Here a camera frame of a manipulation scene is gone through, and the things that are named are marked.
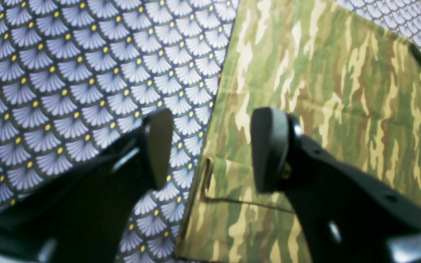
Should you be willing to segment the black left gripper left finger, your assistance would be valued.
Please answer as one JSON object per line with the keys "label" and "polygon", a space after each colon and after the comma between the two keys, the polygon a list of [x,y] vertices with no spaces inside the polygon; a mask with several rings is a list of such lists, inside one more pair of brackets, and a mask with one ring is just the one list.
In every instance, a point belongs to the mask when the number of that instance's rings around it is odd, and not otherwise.
{"label": "black left gripper left finger", "polygon": [[0,213],[0,263],[113,263],[135,204],[166,183],[173,116],[163,108],[100,154]]}

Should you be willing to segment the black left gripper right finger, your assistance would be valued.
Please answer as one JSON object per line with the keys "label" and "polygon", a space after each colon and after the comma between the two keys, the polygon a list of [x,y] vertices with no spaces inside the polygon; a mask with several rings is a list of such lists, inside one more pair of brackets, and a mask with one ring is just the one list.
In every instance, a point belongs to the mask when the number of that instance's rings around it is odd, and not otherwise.
{"label": "black left gripper right finger", "polygon": [[314,263],[421,263],[421,208],[304,135],[273,107],[251,115],[256,190],[283,193]]}

